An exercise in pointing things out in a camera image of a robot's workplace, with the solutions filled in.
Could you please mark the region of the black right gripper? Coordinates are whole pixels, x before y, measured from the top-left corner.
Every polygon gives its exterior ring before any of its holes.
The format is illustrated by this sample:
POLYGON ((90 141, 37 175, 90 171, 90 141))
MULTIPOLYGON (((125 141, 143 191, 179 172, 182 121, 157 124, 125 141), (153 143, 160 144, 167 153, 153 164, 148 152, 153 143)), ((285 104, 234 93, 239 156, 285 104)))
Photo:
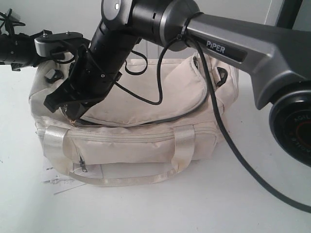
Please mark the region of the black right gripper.
POLYGON ((107 97, 130 52, 131 45, 125 43, 80 44, 75 49, 75 64, 68 79, 46 96, 44 106, 53 113, 66 106, 65 115, 79 119, 107 97))

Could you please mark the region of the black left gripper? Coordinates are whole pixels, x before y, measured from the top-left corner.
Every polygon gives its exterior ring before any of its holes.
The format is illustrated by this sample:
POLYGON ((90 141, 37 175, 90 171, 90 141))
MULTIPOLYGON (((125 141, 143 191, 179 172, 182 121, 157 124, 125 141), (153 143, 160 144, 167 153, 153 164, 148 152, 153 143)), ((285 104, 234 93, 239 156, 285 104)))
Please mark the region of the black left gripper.
POLYGON ((0 35, 0 64, 10 65, 12 71, 21 71, 24 67, 37 67, 45 62, 45 58, 37 54, 35 38, 42 33, 26 35, 24 33, 14 36, 0 35))

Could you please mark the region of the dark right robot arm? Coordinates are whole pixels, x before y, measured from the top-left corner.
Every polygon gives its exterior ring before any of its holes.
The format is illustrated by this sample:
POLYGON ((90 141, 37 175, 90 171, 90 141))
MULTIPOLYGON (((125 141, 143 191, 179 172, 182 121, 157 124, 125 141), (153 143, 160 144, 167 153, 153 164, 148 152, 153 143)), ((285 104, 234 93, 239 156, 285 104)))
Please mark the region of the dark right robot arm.
POLYGON ((294 159, 311 163, 311 34, 206 15, 192 0, 104 0, 89 45, 77 39, 77 62, 44 100, 51 112, 66 106, 80 118, 104 100, 141 39, 164 50, 207 53, 251 77, 255 105, 271 103, 271 132, 294 159))

